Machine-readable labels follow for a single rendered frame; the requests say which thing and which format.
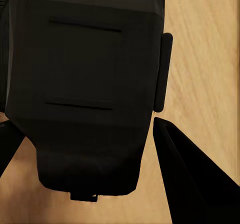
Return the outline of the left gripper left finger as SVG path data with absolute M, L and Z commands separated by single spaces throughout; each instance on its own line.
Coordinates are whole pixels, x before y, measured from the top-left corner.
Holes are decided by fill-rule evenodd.
M 0 177 L 26 135 L 11 121 L 0 122 Z

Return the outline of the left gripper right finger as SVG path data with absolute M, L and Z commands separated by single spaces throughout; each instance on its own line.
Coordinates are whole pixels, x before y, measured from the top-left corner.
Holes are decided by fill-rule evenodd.
M 155 117 L 153 138 L 172 224 L 240 224 L 240 186 L 174 123 Z

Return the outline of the digital camera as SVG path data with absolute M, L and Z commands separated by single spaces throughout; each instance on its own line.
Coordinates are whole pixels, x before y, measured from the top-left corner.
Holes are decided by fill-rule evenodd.
M 0 112 L 41 183 L 75 201 L 137 188 L 173 35 L 165 0 L 0 0 Z

